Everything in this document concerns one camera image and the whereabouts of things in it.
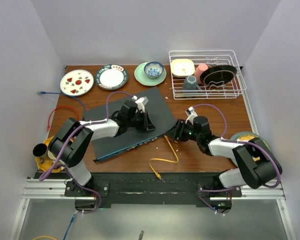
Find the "black network switch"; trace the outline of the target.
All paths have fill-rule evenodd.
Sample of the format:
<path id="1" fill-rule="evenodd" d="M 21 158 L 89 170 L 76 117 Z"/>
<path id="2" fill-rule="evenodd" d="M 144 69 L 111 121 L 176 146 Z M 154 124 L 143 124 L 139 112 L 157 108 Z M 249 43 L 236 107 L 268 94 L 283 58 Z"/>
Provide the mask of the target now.
<path id="1" fill-rule="evenodd" d="M 136 96 L 138 98 L 148 98 L 145 110 L 148 112 L 149 118 L 155 126 L 155 130 L 137 131 L 135 128 L 130 127 L 130 120 L 140 111 L 135 107 L 134 110 L 136 110 L 136 113 L 133 114 L 133 109 L 129 109 L 133 106 L 130 103 L 130 101 L 132 101 L 131 97 L 128 96 L 110 102 L 108 104 L 109 118 L 114 121 L 118 120 L 119 125 L 123 127 L 126 132 L 120 136 L 92 140 L 91 142 L 96 156 L 95 162 L 103 162 L 111 157 L 162 137 L 175 125 L 175 117 L 157 87 L 139 92 Z"/>

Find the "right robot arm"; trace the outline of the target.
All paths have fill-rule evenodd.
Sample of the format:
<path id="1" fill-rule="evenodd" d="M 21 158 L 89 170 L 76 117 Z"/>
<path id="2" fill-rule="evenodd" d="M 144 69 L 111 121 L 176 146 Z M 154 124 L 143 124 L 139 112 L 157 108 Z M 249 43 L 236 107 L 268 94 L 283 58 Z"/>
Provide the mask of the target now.
<path id="1" fill-rule="evenodd" d="M 181 142 L 195 141 L 203 154 L 229 158 L 236 164 L 237 168 L 222 172 L 213 183 L 212 189 L 217 196 L 225 196 L 234 187 L 247 185 L 252 189 L 261 186 L 273 189 L 281 183 L 282 167 L 259 137 L 248 141 L 217 137 L 204 116 L 193 120 L 178 119 L 166 135 Z"/>

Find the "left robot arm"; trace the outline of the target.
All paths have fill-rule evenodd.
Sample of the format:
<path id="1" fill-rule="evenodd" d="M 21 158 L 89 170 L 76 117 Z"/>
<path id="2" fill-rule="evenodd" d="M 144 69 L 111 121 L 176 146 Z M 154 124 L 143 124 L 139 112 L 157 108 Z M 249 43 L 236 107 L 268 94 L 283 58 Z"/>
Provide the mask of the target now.
<path id="1" fill-rule="evenodd" d="M 55 162 L 64 165 L 64 170 L 70 176 L 66 183 L 66 196 L 98 196 L 96 193 L 98 186 L 83 161 L 91 141 L 119 137 L 129 128 L 140 133 L 156 129 L 145 108 L 147 101 L 145 97 L 126 100 L 119 110 L 112 114 L 107 112 L 104 120 L 78 121 L 74 118 L 66 120 L 47 147 L 56 157 Z"/>

